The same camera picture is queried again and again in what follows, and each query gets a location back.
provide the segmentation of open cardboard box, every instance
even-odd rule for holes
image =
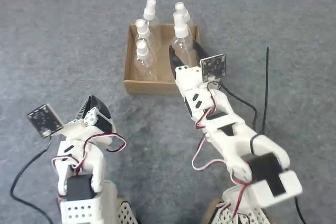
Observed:
[[[179,94],[169,61],[169,46],[175,35],[174,24],[161,24],[161,44],[156,61],[159,81],[142,81],[135,78],[134,57],[136,51],[135,37],[138,34],[135,24],[129,26],[127,54],[124,69],[124,86],[128,94]],[[194,39],[200,43],[198,26],[194,29]]]

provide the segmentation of bottle cap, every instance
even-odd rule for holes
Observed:
[[[150,36],[151,32],[149,31],[148,25],[142,18],[137,19],[135,25],[137,26],[136,28],[140,38],[148,38]]]
[[[145,60],[148,57],[148,53],[149,53],[149,51],[148,51],[146,41],[139,40],[137,42],[137,53],[136,53],[137,57],[139,59]]]
[[[143,17],[146,20],[153,20],[155,18],[156,0],[147,0],[145,10],[143,11]]]
[[[177,2],[175,4],[175,10],[177,13],[180,13],[183,15],[184,21],[187,23],[190,19],[190,14],[188,10],[185,8],[184,4],[182,2]]]
[[[177,38],[185,38],[189,35],[188,26],[183,19],[183,15],[179,13],[174,13],[174,30],[175,36]]]

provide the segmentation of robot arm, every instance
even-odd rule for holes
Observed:
[[[300,194],[302,187],[296,174],[288,170],[286,151],[248,127],[225,94],[208,89],[210,81],[203,82],[201,67],[183,66],[173,51],[170,58],[176,85],[196,127],[221,154],[231,176],[249,183],[246,191],[254,205],[268,207]]]
[[[120,210],[129,208],[128,202],[117,203],[117,188],[105,180],[105,160],[101,148],[112,143],[116,136],[124,143],[116,150],[121,151],[126,141],[116,133],[107,107],[95,96],[90,96],[76,116],[63,124],[49,104],[28,114],[29,120],[42,137],[62,134],[66,137],[59,144],[52,165],[58,174],[58,203],[62,223],[106,223],[117,224]],[[128,219],[134,219],[131,210]]]
[[[63,129],[54,134],[62,134],[66,137],[65,141],[60,142],[57,156],[70,155],[79,162],[85,159],[81,166],[81,173],[92,174],[91,187],[95,193],[102,191],[104,181],[105,161],[100,148],[107,148],[112,143],[112,139],[109,136],[93,138],[86,145],[85,151],[84,143],[93,135],[115,132],[116,129],[106,106],[92,95],[83,105],[76,119],[63,125]],[[67,180],[75,175],[76,162],[73,158],[53,160],[59,175],[58,194],[61,196],[67,195]]]

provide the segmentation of plastic bottle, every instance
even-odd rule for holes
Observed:
[[[135,21],[135,25],[137,26],[136,28],[138,31],[138,35],[135,37],[135,43],[141,39],[145,40],[149,51],[152,52],[155,57],[157,57],[157,51],[159,50],[159,47],[145,20],[139,18]]]
[[[155,59],[147,47],[145,40],[137,42],[137,53],[134,58],[134,66],[138,80],[157,81],[155,71]]]
[[[177,13],[183,15],[183,19],[186,22],[186,24],[188,25],[191,37],[194,37],[194,28],[195,28],[194,27],[194,22],[191,19],[190,13],[185,8],[184,4],[182,2],[177,2],[175,4],[175,10],[176,10]]]
[[[152,32],[158,47],[161,46],[161,30],[160,22],[155,15],[156,0],[147,0],[146,7],[143,11],[143,19],[146,21],[150,31]]]
[[[187,24],[182,14],[174,13],[175,37],[172,40],[172,47],[179,59],[188,67],[195,67],[196,52],[193,49],[193,38],[189,34]]]

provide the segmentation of circuit board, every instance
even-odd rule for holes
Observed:
[[[63,129],[61,120],[49,104],[44,104],[30,112],[27,118],[43,138]]]
[[[226,76],[226,54],[214,55],[200,61],[203,82]]]

